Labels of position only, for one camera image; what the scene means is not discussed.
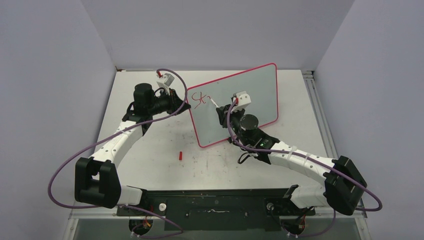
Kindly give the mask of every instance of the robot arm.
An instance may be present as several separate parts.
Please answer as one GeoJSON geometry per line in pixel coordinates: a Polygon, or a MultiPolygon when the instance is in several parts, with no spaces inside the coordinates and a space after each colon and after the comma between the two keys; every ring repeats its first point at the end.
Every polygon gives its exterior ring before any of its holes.
{"type": "MultiPolygon", "coordinates": [[[[174,113],[183,101],[174,89],[169,88],[174,77],[164,74],[158,84],[162,91],[155,96],[152,86],[141,83],[135,86],[132,102],[115,131],[116,136],[107,141],[89,158],[81,157],[75,165],[75,200],[105,208],[116,205],[138,205],[143,201],[143,189],[121,185],[117,168],[124,156],[149,129],[153,116],[167,112],[174,113]],[[150,122],[132,127],[141,122],[150,122]]],[[[191,106],[184,103],[180,114],[191,106]]]]}
{"type": "MultiPolygon", "coordinates": [[[[367,183],[348,157],[332,159],[312,155],[269,136],[258,128],[259,121],[254,115],[245,114],[245,108],[251,103],[250,96],[245,91],[234,94],[232,101],[235,105],[231,109],[229,122],[237,141],[249,149],[260,150],[248,150],[250,156],[267,164],[289,168],[319,183],[318,186],[292,186],[286,196],[291,202],[300,209],[311,206],[330,206],[339,213],[353,214],[364,191],[329,169],[308,160],[308,157],[314,158],[321,164],[332,167],[367,187],[367,183]]],[[[219,123],[223,128],[228,128],[226,119],[230,104],[216,107],[219,123]]]]}

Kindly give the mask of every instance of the red whiteboard border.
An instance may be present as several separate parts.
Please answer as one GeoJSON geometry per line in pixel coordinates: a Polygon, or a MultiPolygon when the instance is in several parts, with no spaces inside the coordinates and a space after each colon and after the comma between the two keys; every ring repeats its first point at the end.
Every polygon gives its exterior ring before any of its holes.
{"type": "MultiPolygon", "coordinates": [[[[268,123],[265,123],[265,124],[263,124],[263,125],[260,125],[259,127],[261,128],[261,127],[263,127],[263,126],[266,126],[266,125],[269,125],[269,124],[275,123],[275,122],[278,120],[279,115],[280,115],[280,113],[279,113],[279,106],[278,106],[278,79],[277,79],[277,65],[276,65],[275,63],[271,62],[271,63],[265,64],[265,65],[257,66],[257,67],[254,67],[254,68],[251,68],[251,69],[248,69],[248,70],[244,70],[244,71],[237,72],[237,73],[234,73],[234,74],[231,74],[231,75],[228,75],[228,76],[224,76],[224,77],[221,77],[221,78],[218,78],[218,79],[212,80],[212,81],[208,81],[208,82],[204,82],[204,83],[202,83],[202,84],[198,84],[198,85],[195,85],[195,86],[191,86],[191,87],[187,88],[187,91],[188,91],[188,90],[191,90],[191,89],[195,89],[195,88],[200,87],[200,86],[203,86],[203,85],[206,85],[206,84],[210,84],[210,83],[213,83],[213,82],[219,81],[219,80],[227,79],[227,78],[230,78],[230,77],[233,77],[233,76],[239,75],[239,74],[244,74],[244,73],[247,73],[247,72],[253,71],[253,70],[255,70],[255,69],[260,69],[260,68],[263,68],[263,67],[266,67],[266,66],[269,66],[269,65],[274,65],[274,66],[275,66],[275,91],[276,91],[276,95],[277,95],[277,118],[276,118],[274,121],[270,121],[270,122],[268,122],[268,123]]],[[[202,145],[200,145],[200,141],[199,141],[199,137],[198,137],[198,132],[197,132],[197,130],[196,130],[195,121],[193,120],[193,115],[192,115],[192,109],[191,109],[191,108],[189,109],[189,112],[190,112],[191,122],[193,123],[194,134],[196,135],[197,144],[199,145],[199,147],[201,147],[201,148],[207,148],[207,147],[209,147],[209,146],[211,146],[211,145],[214,145],[214,144],[217,144],[217,143],[221,143],[221,142],[223,142],[223,141],[226,141],[226,140],[227,140],[227,138],[225,138],[225,139],[219,140],[219,141],[217,141],[217,142],[214,142],[214,143],[208,144],[208,145],[206,145],[206,146],[202,146],[202,145]]]]}

